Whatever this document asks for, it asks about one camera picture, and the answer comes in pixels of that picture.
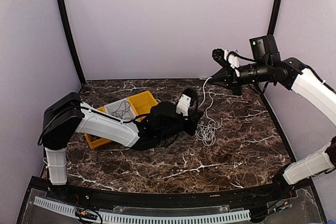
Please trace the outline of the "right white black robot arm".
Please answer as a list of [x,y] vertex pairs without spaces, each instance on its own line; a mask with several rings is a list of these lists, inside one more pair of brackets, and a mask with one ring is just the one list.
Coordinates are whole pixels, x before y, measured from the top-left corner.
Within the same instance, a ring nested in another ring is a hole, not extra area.
[[[221,69],[209,82],[242,94],[242,86],[263,82],[281,84],[315,106],[329,121],[335,123],[335,91],[309,66],[296,58],[282,60],[273,35],[252,38],[249,41],[253,58],[241,65],[238,53],[228,49],[214,49],[212,58]],[[335,139],[318,151],[283,168],[268,188],[273,200],[280,199],[288,186],[329,170],[335,170]]]

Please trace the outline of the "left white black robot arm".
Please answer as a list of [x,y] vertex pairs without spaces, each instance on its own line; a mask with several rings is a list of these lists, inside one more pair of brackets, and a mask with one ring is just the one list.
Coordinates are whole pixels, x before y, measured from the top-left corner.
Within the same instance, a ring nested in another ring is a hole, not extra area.
[[46,152],[54,193],[63,201],[74,197],[74,189],[67,184],[66,169],[66,148],[74,133],[94,135],[145,151],[182,132],[195,135],[204,114],[198,107],[197,94],[187,89],[176,104],[160,102],[148,113],[124,120],[82,102],[76,92],[67,94],[44,111],[43,129],[37,143]]

